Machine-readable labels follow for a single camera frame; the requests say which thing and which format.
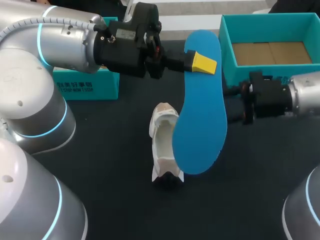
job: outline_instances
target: robotic arm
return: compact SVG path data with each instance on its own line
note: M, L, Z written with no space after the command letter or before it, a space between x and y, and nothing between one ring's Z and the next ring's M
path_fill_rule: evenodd
M244 111L228 121L252 124L254 119L320 114L320 72L292 76L289 84L265 80L262 72L251 72L248 81L223 92L225 97L240 95Z
M138 3L129 22L111 21L109 27L93 13L13 0L0 5L0 116L12 142L30 154L65 145L76 129L53 82L54 67L95 73L106 66L159 79L165 67L199 71L196 55L214 64L195 51L165 51L154 4Z

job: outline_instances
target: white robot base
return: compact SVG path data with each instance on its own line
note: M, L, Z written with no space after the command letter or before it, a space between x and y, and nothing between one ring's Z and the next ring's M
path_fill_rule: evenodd
M5 139L0 159L1 239L86 239L86 209L63 183Z

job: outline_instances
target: cable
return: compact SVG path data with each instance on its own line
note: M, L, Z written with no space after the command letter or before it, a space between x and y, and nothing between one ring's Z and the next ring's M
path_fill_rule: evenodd
M76 19L63 18L63 17L34 17L27 18L24 20L16 21L10 26L7 26L0 32L0 43L1 41L12 31L24 28L26 26L34 25L34 24L63 24L63 25L71 25L73 27L77 27L82 30L90 30L102 32L103 29L97 26L95 23L84 22Z

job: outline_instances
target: cardboard bottom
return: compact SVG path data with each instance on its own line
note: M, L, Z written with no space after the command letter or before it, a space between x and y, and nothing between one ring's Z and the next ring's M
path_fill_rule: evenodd
M303 42L233 43L238 66L312 64Z

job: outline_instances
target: yellow block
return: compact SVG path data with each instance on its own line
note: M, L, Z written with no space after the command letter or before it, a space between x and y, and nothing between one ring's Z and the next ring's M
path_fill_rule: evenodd
M192 63L192 72L200 72L205 74L214 75L217 68L217 62L206 56L195 52L193 63Z

